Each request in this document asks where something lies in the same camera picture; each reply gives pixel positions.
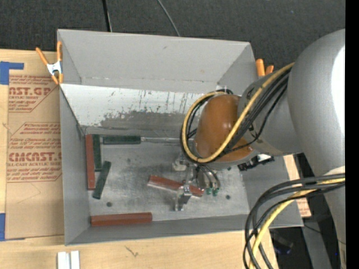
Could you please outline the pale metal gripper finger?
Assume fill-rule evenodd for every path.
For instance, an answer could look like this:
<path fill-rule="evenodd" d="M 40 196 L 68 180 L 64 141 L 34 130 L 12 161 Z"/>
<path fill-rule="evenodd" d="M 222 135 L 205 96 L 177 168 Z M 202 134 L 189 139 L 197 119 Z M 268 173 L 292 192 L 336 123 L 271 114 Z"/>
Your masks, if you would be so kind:
<path fill-rule="evenodd" d="M 180 187 L 180 189 L 177 191 L 177 195 L 175 198 L 175 210 L 182 211 L 184 205 L 188 203 L 191 197 L 192 192 L 189 185 L 184 185 Z"/>
<path fill-rule="evenodd" d="M 192 168 L 193 166 L 194 166 L 193 163 L 191 163 L 187 160 L 184 160 L 184 161 L 175 160 L 172 163 L 172 169 L 174 171 L 186 171 L 186 170 L 189 170 L 190 168 Z"/>

